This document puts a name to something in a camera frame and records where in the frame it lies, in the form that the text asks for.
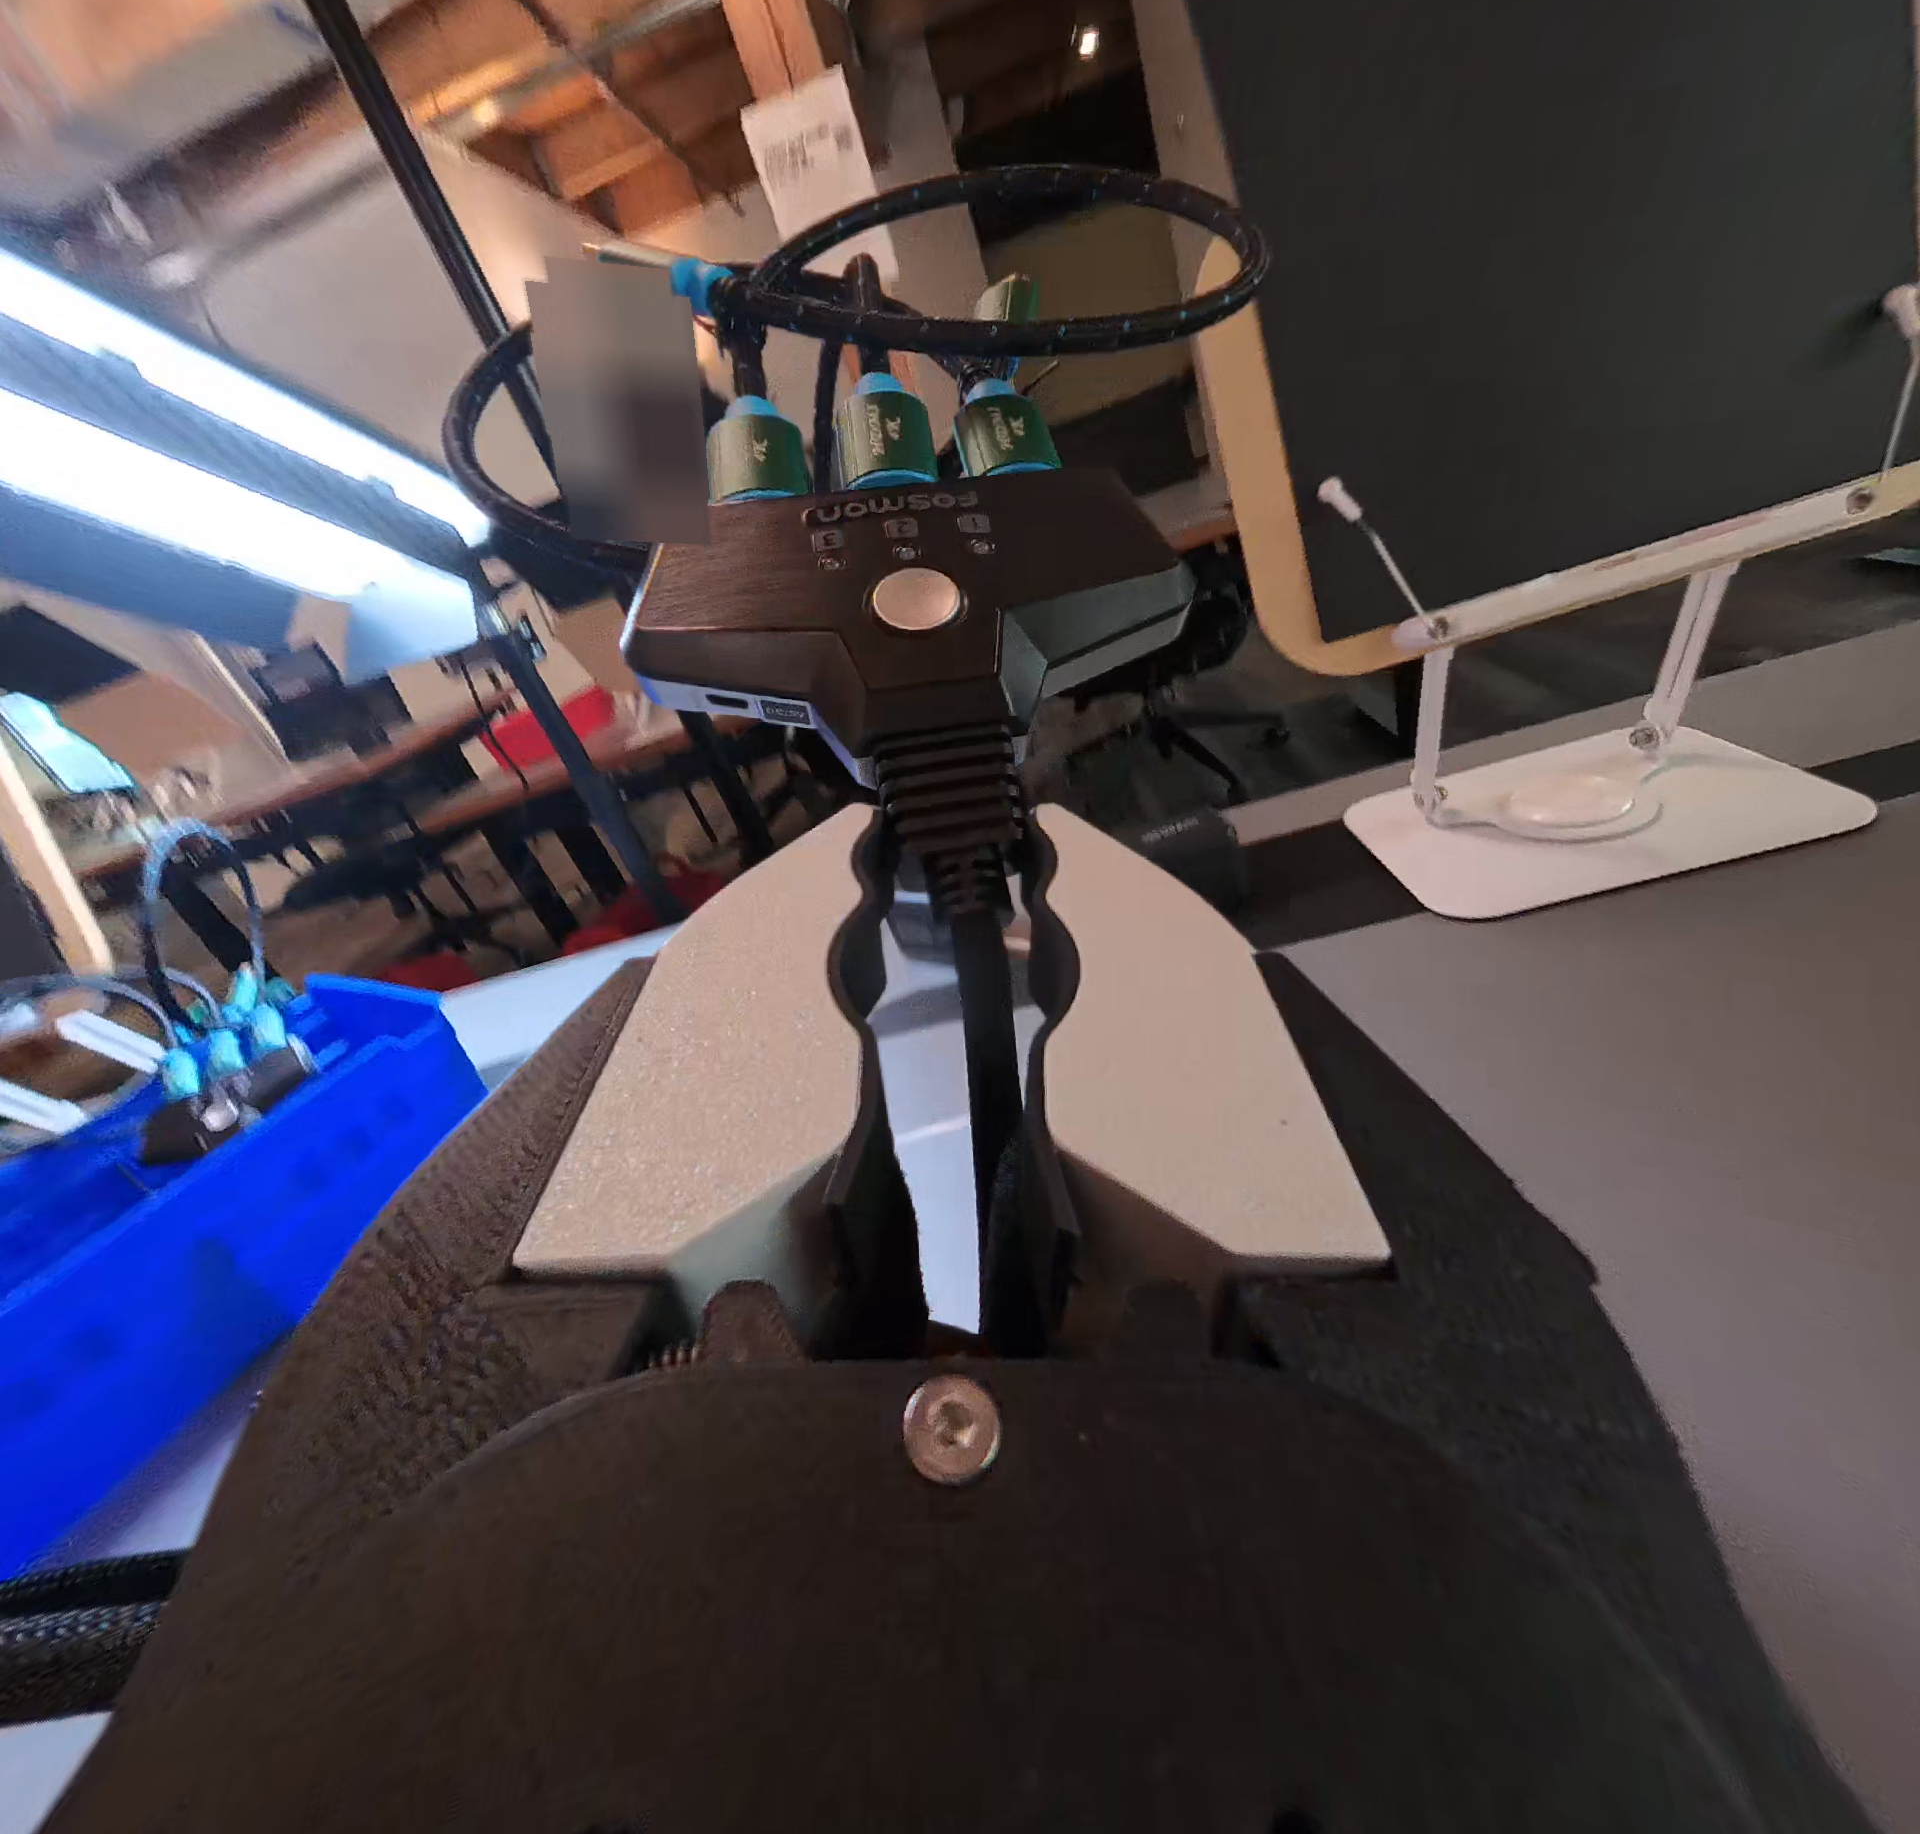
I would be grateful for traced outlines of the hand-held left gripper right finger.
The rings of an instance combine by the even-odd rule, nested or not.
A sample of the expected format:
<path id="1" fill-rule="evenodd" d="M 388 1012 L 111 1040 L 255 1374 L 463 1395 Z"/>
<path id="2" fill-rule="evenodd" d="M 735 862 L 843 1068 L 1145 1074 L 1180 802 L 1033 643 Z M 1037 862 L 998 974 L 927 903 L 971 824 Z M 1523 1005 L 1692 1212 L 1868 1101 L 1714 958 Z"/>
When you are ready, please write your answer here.
<path id="1" fill-rule="evenodd" d="M 1390 1268 L 1253 948 L 1201 894 L 1056 803 L 1020 866 L 1020 1122 L 991 1198 L 982 1334 L 1010 1358 L 1088 1352 L 1134 1292 L 1217 1326 L 1249 1284 Z"/>

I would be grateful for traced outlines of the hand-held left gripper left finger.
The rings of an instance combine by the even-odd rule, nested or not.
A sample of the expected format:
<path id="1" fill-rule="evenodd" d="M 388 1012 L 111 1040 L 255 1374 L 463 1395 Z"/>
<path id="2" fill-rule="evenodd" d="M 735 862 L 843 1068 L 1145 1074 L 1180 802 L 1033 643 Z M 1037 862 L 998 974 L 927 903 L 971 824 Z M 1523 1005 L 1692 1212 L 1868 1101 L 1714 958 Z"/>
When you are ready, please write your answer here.
<path id="1" fill-rule="evenodd" d="M 923 1339 L 916 1205 L 872 1009 L 894 856 L 850 805 L 754 866 L 654 958 L 512 1266 L 638 1279 L 687 1320 L 762 1284 L 807 1352 Z"/>

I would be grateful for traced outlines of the black video switch box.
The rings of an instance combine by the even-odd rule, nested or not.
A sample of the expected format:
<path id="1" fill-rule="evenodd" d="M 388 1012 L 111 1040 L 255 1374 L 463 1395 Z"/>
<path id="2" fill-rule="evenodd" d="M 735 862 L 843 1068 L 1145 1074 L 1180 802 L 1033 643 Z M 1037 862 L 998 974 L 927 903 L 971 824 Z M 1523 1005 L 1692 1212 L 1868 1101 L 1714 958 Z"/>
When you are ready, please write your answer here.
<path id="1" fill-rule="evenodd" d="M 278 1101 L 315 1075 L 307 1047 L 288 1045 L 237 1068 L 216 1057 L 196 1060 L 167 1053 L 160 1063 L 160 1101 L 141 1126 L 141 1167 L 190 1166 L 230 1145 L 244 1126 L 266 1119 Z"/>
<path id="2" fill-rule="evenodd" d="M 1194 595 L 1119 476 L 1044 472 L 713 505 L 622 625 L 662 704 L 804 713 L 918 856 L 962 1003 L 984 1325 L 1022 1113 L 1003 920 L 1008 873 L 1033 862 L 1025 743 L 1046 696 L 1167 647 Z"/>

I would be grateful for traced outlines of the dark box device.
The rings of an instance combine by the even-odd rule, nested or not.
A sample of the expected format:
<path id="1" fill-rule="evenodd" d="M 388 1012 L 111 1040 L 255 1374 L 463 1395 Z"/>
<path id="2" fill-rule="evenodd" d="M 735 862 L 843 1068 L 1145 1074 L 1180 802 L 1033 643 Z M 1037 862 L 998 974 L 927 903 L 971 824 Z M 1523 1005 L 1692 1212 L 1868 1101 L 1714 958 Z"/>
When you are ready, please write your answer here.
<path id="1" fill-rule="evenodd" d="M 1162 867 L 1219 913 L 1247 904 L 1251 876 L 1230 818 L 1212 808 L 1129 822 L 1115 840 Z"/>

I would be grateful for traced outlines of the red plastic bin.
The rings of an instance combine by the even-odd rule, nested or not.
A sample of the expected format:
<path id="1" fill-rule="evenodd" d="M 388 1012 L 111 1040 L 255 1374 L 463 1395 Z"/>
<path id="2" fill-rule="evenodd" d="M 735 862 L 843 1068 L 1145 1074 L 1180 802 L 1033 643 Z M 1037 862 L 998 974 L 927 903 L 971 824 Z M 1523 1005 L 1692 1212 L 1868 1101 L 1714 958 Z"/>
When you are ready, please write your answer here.
<path id="1" fill-rule="evenodd" d="M 561 702 L 564 722 L 581 741 L 608 731 L 620 713 L 620 699 L 604 688 L 570 695 Z M 527 710 L 491 717 L 478 734 L 478 746 L 496 768 L 514 778 L 559 756 L 540 717 Z"/>

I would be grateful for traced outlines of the black office chair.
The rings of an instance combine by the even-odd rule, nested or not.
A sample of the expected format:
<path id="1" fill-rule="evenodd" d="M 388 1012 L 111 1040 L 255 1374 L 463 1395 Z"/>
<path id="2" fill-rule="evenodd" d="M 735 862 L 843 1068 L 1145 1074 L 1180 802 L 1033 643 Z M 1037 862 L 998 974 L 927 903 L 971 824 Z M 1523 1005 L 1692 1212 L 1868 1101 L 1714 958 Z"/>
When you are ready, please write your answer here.
<path id="1" fill-rule="evenodd" d="M 1277 704 L 1180 704 L 1179 689 L 1227 666 L 1251 630 L 1251 595 L 1232 567 L 1194 552 L 1187 558 L 1187 575 L 1191 600 L 1179 634 L 1163 647 L 1083 679 L 1059 702 L 1083 715 L 1100 700 L 1127 700 L 1134 712 L 1116 731 L 1119 737 L 1143 737 L 1162 761 L 1187 758 L 1219 784 L 1221 803 L 1237 808 L 1249 800 L 1245 778 L 1212 749 L 1207 734 L 1247 733 L 1257 746 L 1273 749 L 1287 739 L 1287 719 Z"/>

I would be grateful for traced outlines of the wooden desk with black legs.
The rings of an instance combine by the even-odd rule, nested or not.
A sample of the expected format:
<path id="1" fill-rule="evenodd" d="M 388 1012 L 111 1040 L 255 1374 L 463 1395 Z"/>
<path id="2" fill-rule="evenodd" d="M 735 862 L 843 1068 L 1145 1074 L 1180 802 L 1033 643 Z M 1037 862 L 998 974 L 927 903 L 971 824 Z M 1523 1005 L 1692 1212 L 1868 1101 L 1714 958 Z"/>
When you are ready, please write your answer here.
<path id="1" fill-rule="evenodd" d="M 648 773 L 655 780 L 666 775 L 671 786 L 677 784 L 675 778 L 709 778 L 706 756 L 690 751 L 693 741 L 680 715 L 634 696 L 620 696 L 620 702 L 622 713 L 612 726 L 585 747 L 616 790 L 623 790 L 623 800 L 638 798 Z M 289 851 L 304 854 L 321 840 L 360 851 L 368 841 L 405 837 L 431 841 L 438 851 L 481 836 L 540 929 L 559 948 L 581 924 L 561 890 L 547 878 L 530 841 L 557 836 L 598 903 L 616 900 L 630 878 L 620 870 L 622 864 L 557 758 L 519 778 L 496 765 L 481 773 L 467 762 L 467 746 L 481 747 L 478 734 L 502 713 L 512 713 L 511 700 L 502 695 L 485 696 L 478 713 L 467 708 L 466 713 L 416 724 L 399 741 L 365 758 L 343 756 L 296 773 L 276 790 L 216 811 L 208 826 L 227 834 L 248 862 L 278 860 Z M 70 866 L 84 895 L 99 911 L 131 904 L 145 851 L 145 840 L 80 848 Z"/>

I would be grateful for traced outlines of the blue plastic bin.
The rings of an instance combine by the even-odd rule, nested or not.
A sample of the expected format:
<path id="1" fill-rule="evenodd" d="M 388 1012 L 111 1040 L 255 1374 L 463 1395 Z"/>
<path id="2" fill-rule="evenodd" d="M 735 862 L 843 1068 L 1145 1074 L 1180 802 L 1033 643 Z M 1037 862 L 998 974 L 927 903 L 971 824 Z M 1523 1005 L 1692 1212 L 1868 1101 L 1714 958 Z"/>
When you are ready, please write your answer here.
<path id="1" fill-rule="evenodd" d="M 145 1166 L 156 1093 L 4 1162 L 2 1571 L 34 1566 L 304 1317 L 485 1100 L 442 999 L 315 976 L 320 1074 L 232 1145 Z"/>

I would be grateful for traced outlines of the led light panel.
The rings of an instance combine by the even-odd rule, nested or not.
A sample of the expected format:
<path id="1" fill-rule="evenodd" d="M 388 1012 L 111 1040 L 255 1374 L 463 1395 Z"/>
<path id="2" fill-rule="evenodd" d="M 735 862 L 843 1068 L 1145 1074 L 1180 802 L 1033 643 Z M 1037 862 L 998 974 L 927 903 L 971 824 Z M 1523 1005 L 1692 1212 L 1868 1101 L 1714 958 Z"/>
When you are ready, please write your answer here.
<path id="1" fill-rule="evenodd" d="M 11 248 L 2 575 L 350 679 L 485 634 L 487 523 L 428 461 Z"/>

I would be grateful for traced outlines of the black tripod light stand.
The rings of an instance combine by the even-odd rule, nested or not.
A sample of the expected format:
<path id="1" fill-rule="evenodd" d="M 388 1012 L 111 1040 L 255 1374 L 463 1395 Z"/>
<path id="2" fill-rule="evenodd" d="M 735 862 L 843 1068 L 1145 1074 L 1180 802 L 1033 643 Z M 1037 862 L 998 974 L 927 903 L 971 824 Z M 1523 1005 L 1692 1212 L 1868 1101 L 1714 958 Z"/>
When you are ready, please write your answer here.
<path id="1" fill-rule="evenodd" d="M 453 214 L 401 101 L 376 63 L 350 2 L 303 0 L 303 5 L 309 8 L 337 70 L 345 80 L 345 88 L 373 136 L 380 156 L 467 313 L 478 340 L 482 345 L 503 340 L 511 333 L 507 314 L 478 256 L 471 250 L 466 229 Z M 660 875 L 654 851 L 641 840 L 626 803 L 591 762 L 585 741 L 564 717 L 561 702 L 544 683 L 526 641 L 500 610 L 496 584 L 487 575 L 478 573 L 471 589 L 481 630 L 491 639 L 493 652 L 511 671 L 527 712 L 537 717 L 543 733 L 553 743 L 557 761 L 565 768 L 573 790 L 582 800 L 590 818 L 607 837 L 630 882 L 654 904 L 658 920 L 669 926 L 680 924 L 686 911 Z"/>

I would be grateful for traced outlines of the black panel with white stand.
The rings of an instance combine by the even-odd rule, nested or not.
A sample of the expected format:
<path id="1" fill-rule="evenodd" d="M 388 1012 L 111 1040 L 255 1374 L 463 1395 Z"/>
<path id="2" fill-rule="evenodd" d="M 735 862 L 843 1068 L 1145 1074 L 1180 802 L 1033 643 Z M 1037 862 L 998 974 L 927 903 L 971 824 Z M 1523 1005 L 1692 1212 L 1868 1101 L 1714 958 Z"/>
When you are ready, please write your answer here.
<path id="1" fill-rule="evenodd" d="M 1414 666 L 1343 826 L 1498 920 L 1868 826 L 1689 722 L 1740 569 L 1916 529 L 1913 0 L 1187 0 L 1267 641 Z"/>

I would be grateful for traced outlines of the white paper sheet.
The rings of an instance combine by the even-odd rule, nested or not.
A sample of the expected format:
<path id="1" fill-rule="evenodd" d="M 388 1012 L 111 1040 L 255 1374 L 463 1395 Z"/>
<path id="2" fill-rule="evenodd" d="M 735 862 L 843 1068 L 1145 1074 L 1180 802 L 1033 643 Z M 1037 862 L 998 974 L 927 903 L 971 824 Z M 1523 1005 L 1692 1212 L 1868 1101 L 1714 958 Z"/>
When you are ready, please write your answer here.
<path id="1" fill-rule="evenodd" d="M 782 241 L 877 198 L 853 92 L 841 67 L 742 109 L 744 142 Z"/>

